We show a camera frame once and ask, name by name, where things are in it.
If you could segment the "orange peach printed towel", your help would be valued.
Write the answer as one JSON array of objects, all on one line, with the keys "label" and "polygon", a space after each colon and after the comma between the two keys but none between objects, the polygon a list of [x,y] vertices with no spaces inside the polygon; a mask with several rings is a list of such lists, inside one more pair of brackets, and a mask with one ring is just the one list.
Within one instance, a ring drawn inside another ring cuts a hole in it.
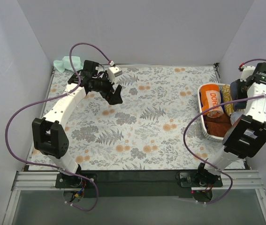
[{"label": "orange peach printed towel", "polygon": [[[200,88],[200,101],[202,105],[202,111],[206,111],[221,103],[220,89],[217,84],[205,84]],[[209,118],[218,118],[224,114],[221,106],[211,109],[204,113],[204,116]]]}]

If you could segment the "dark grey towel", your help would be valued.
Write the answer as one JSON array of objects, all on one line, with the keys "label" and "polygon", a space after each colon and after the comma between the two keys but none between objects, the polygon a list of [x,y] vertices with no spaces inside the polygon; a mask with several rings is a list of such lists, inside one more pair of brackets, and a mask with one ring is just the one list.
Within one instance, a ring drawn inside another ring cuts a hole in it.
[{"label": "dark grey towel", "polygon": [[[231,91],[232,100],[241,99],[241,98],[237,98],[237,80],[230,84],[230,91]],[[247,101],[234,102],[233,103],[233,109],[234,109],[234,111],[243,110],[246,108],[246,104],[247,104]]]}]

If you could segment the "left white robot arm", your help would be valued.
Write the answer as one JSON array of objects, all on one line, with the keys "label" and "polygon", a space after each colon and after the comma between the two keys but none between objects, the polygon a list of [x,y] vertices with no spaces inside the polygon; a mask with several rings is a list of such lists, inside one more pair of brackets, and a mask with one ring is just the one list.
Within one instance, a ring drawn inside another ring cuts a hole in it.
[{"label": "left white robot arm", "polygon": [[122,86],[113,88],[122,69],[114,63],[103,71],[98,67],[99,63],[85,60],[83,68],[68,80],[65,96],[43,118],[35,118],[32,122],[34,148],[50,158],[59,167],[62,179],[74,188],[80,186],[83,179],[80,165],[68,152],[69,140],[65,133],[68,119],[91,91],[100,93],[110,105],[122,103]]}]

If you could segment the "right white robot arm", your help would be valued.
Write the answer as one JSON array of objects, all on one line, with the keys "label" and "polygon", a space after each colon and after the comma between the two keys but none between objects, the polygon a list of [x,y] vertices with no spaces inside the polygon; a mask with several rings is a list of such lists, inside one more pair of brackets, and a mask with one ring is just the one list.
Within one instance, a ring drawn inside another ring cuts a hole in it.
[{"label": "right white robot arm", "polygon": [[213,185],[231,163],[254,157],[266,143],[266,62],[240,66],[241,78],[232,82],[233,109],[242,114],[223,138],[223,146],[207,163],[200,163],[195,182]]}]

